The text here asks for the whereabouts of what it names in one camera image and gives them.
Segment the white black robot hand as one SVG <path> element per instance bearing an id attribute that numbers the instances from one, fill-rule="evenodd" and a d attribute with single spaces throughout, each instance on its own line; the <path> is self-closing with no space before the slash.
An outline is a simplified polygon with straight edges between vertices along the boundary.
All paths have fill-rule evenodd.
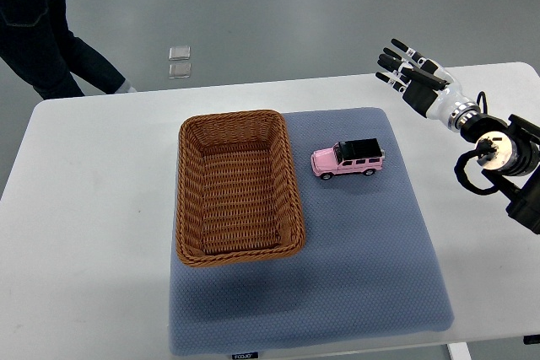
<path id="1" fill-rule="evenodd" d="M 426 119 L 458 132 L 480 113 L 478 103 L 463 94 L 461 84 L 444 67 L 398 39 L 383 49 L 377 63 L 382 70 L 375 76 Z"/>

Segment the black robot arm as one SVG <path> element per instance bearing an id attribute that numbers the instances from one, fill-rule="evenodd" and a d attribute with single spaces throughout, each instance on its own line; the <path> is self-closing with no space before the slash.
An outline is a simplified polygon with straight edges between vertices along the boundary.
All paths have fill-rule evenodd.
<path id="1" fill-rule="evenodd" d="M 509 200 L 508 216 L 539 233 L 539 127 L 516 116 L 509 123 L 483 113 L 462 121 L 460 135 L 474 145 L 454 167 L 457 181 L 479 196 L 500 192 Z M 481 174 L 491 183 L 481 189 L 467 177 L 466 165 L 476 159 Z"/>

